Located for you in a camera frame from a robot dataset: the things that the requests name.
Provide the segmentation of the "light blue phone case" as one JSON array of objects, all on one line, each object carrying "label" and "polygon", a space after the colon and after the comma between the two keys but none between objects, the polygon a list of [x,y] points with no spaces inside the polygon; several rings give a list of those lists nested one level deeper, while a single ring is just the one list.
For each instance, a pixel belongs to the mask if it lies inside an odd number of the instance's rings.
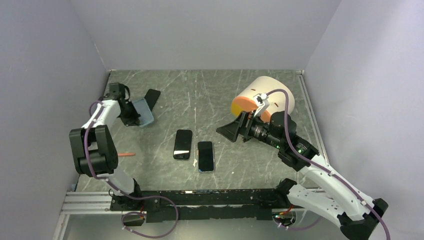
[{"label": "light blue phone case", "polygon": [[140,98],[132,102],[135,110],[139,114],[138,126],[145,127],[154,122],[154,116],[145,98]]}]

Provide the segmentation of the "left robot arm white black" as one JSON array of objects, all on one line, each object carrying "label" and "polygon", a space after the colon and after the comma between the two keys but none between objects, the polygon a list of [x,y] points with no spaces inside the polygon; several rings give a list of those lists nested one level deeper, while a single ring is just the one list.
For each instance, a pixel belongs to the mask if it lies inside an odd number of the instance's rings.
[{"label": "left robot arm white black", "polygon": [[143,196],[135,179],[119,168],[119,156],[110,127],[117,119],[125,126],[140,126],[140,114],[130,99],[129,88],[122,83],[109,85],[102,100],[82,127],[69,133],[74,166],[80,175],[108,185],[130,210],[142,206]]}]

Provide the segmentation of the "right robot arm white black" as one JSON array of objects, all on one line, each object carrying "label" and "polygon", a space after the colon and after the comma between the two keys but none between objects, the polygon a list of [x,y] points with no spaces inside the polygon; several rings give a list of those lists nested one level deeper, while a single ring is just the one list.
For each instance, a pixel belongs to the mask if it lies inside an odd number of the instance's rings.
[{"label": "right robot arm white black", "polygon": [[275,202],[286,208],[303,207],[335,224],[349,240],[367,240],[388,209],[382,198],[373,199],[351,185],[307,140],[296,133],[297,124],[285,111],[271,115],[269,122],[242,111],[231,123],[216,132],[231,142],[242,136],[244,142],[256,139],[278,149],[281,161],[321,187],[326,196],[312,192],[285,178],[274,189]]}]

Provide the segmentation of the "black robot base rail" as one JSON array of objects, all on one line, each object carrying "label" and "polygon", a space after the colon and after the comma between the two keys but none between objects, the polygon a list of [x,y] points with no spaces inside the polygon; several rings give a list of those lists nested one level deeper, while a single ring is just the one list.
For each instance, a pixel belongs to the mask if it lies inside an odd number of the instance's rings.
[{"label": "black robot base rail", "polygon": [[274,188],[142,191],[142,200],[113,196],[112,212],[143,212],[147,223],[178,220],[271,220],[291,207]]}]

